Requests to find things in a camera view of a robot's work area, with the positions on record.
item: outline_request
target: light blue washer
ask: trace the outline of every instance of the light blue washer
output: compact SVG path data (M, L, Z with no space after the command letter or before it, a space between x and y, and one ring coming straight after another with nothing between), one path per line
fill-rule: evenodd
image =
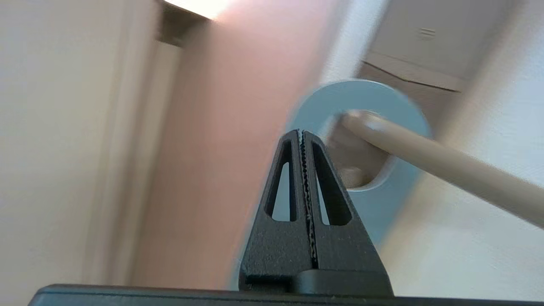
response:
M415 133L430 137L429 125L419 108L393 88L372 81L354 79L325 85L305 98L286 131L296 128L324 137L335 115L351 109L364 109L401 125ZM396 214L414 186L418 168L392 157L388 176L372 187L348 191L372 242L379 247L393 224ZM277 199L288 199L288 175L282 173ZM289 220L288 206L278 206L274 218Z

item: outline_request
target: beige rod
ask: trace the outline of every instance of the beige rod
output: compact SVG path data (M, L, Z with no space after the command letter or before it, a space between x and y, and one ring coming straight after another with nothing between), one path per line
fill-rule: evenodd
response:
M342 124L378 148L544 228L543 188L371 112L349 112Z

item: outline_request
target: beige wall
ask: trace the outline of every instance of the beige wall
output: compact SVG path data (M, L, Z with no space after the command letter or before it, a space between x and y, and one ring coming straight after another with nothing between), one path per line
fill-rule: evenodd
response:
M518 2L439 141L544 186L544 2ZM398 295L544 301L544 230L424 175L380 255Z
M103 279L154 5L0 4L0 304Z
M338 1L234 1L193 33L133 284L228 286L287 117L319 80Z

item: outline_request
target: cutout hole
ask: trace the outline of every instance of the cutout hole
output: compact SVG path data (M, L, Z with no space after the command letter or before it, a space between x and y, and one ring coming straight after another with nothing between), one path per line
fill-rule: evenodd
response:
M332 163L348 190L366 190L387 179L396 158L353 134L336 115L324 141Z
M327 209L325 208L325 201L323 200L323 193L321 192L321 184L319 178L316 176L317 193L319 196L319 210L321 211L321 222L325 225L331 225L329 222L329 215L327 215Z
M336 184L333 170L329 167L323 150L316 143L312 143L312 150L316 163L321 220L325 225L346 225L351 220L351 212L345 203L343 191Z
M276 198L274 200L274 206L272 207L272 219L276 221L289 222L295 221L295 216L290 211L290 193L289 188L289 172L290 163L286 162L281 168L280 181L278 182L278 188Z

